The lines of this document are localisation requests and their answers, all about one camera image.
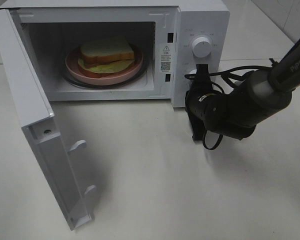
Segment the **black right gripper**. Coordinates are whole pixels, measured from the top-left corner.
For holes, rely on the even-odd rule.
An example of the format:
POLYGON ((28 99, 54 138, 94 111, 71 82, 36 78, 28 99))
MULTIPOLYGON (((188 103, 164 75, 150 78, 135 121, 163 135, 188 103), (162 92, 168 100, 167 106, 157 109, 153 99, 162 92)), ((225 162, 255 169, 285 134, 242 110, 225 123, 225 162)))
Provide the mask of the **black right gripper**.
POLYGON ((214 87, 220 86, 209 78, 207 64, 197 64, 195 77, 185 96, 185 109, 189 118, 192 139, 202 141, 206 133, 204 125, 227 124, 227 94, 214 87))

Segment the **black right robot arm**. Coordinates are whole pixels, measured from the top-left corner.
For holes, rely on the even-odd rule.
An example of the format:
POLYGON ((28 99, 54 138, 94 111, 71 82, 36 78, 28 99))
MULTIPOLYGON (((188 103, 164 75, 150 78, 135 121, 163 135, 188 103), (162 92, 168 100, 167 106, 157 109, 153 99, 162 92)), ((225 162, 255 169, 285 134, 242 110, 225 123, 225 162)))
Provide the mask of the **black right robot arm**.
POLYGON ((212 150, 224 136, 248 138, 257 124, 285 109, 300 86, 300 38, 279 62, 271 66, 244 65, 210 73, 197 64, 185 95, 185 110, 194 141, 206 142, 208 132, 218 134, 212 150))

